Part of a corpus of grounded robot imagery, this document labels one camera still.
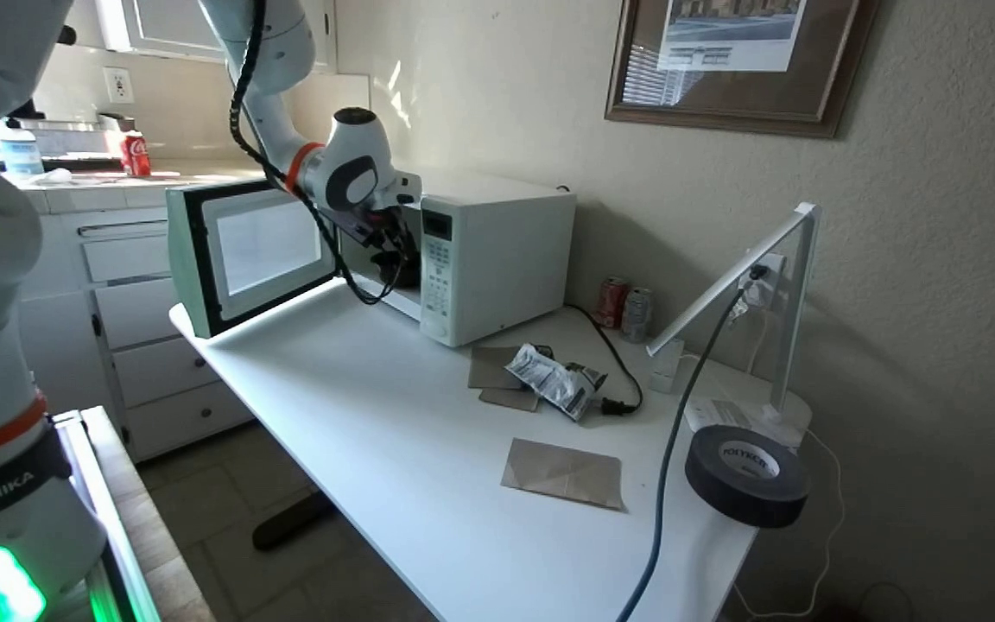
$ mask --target roll of tape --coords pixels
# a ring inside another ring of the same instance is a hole
[[[805,509],[798,456],[750,428],[699,428],[684,475],[713,509],[748,526],[782,529]]]

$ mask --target robotic arm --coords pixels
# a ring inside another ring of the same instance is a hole
[[[295,130],[285,94],[315,66],[315,35],[297,0],[201,0],[201,6],[225,49],[234,99],[262,148],[245,146],[245,152],[271,175],[309,192],[363,246],[387,229],[387,218],[375,218],[375,211],[418,200],[423,178],[392,165],[387,135],[375,111],[338,111],[325,146]]]

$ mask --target microwave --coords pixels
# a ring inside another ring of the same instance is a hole
[[[227,330],[338,271],[306,207],[265,178],[181,187],[169,205],[172,283],[194,336]],[[385,302],[441,345],[467,345],[562,306],[573,195],[496,175],[425,175],[401,211],[418,283]],[[368,249],[338,241],[353,276],[379,289]]]
[[[467,345],[562,306],[569,190],[464,171],[425,175],[425,192],[406,220],[418,237],[423,276],[387,302],[416,316],[433,340]]]

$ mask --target picture frame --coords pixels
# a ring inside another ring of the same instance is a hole
[[[605,117],[835,137],[874,4],[626,0]]]

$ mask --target table surface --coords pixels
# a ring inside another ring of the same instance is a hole
[[[485,405],[467,385],[469,349],[428,340],[413,316],[363,306],[338,279],[217,339],[194,339],[183,306],[172,322],[438,617],[595,622],[621,612],[651,555],[681,392],[646,391],[638,414],[583,425],[549,406]],[[577,312],[492,340],[546,340],[562,363],[605,369],[605,392],[634,400]],[[644,349],[616,340],[646,385]],[[713,363],[699,392],[760,405],[766,383]],[[513,437],[620,456],[626,510],[500,486]],[[660,565],[634,617],[716,617],[754,542],[750,526],[722,517],[684,480],[688,441],[681,425]]]

